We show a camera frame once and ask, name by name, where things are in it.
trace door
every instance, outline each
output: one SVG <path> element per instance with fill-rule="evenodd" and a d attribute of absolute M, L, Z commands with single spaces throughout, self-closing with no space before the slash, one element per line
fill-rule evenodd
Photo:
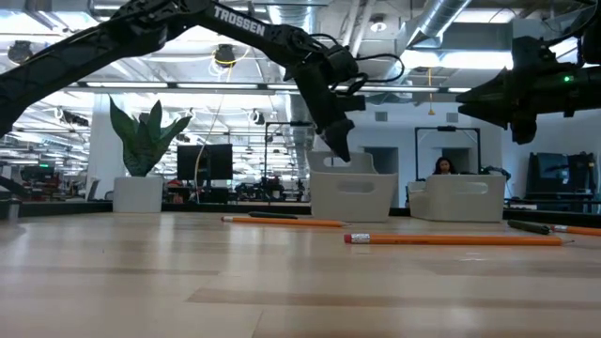
<path fill-rule="evenodd" d="M 372 155 L 374 169 L 379 174 L 398 174 L 398 148 L 397 147 L 365 147 L 364 151 Z M 399 207 L 398 185 L 393 195 L 391 207 Z"/>

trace black frame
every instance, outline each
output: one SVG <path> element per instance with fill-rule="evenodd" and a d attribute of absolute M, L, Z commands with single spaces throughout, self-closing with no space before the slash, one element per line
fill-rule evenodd
<path fill-rule="evenodd" d="M 476 132 L 476 147 L 478 151 L 478 172 L 482 168 L 482 154 L 480 146 L 480 128 L 461 128 L 455 126 L 440 126 L 440 127 L 415 127 L 414 138 L 415 138 L 415 180 L 420 179 L 420 147 L 419 131 L 439 131 L 439 132 L 456 132 L 456 131 L 475 131 Z"/>

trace doorway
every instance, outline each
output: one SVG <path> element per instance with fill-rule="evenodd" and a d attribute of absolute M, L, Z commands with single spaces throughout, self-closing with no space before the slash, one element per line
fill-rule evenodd
<path fill-rule="evenodd" d="M 442 157 L 449 159 L 458 174 L 472 173 L 470 148 L 443 148 Z"/>
<path fill-rule="evenodd" d="M 374 169 L 379 174 L 398 174 L 398 148 L 366 146 L 363 149 L 372 155 Z M 399 207 L 398 184 L 393 195 L 391 207 Z"/>

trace column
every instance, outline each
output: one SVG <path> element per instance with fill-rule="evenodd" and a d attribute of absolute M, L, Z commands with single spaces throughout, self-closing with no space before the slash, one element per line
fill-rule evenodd
<path fill-rule="evenodd" d="M 111 98 L 117 107 L 127 113 L 123 95 L 97 94 L 94 96 L 86 184 L 87 197 L 90 194 L 93 180 L 100 180 L 96 192 L 92 196 L 94 199 L 103 199 L 107 192 L 113 190 L 115 178 L 123 177 L 126 174 L 123 163 L 123 143 L 111 124 Z"/>

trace snake plant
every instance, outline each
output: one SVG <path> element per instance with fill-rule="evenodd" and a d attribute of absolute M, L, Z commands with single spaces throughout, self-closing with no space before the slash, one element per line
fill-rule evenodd
<path fill-rule="evenodd" d="M 161 160 L 171 140 L 180 134 L 190 123 L 191 116 L 173 121 L 161 128 L 162 106 L 157 101 L 150 114 L 130 117 L 119 109 L 111 99 L 111 123 L 123 141 L 123 162 L 133 177 L 145 177 Z"/>

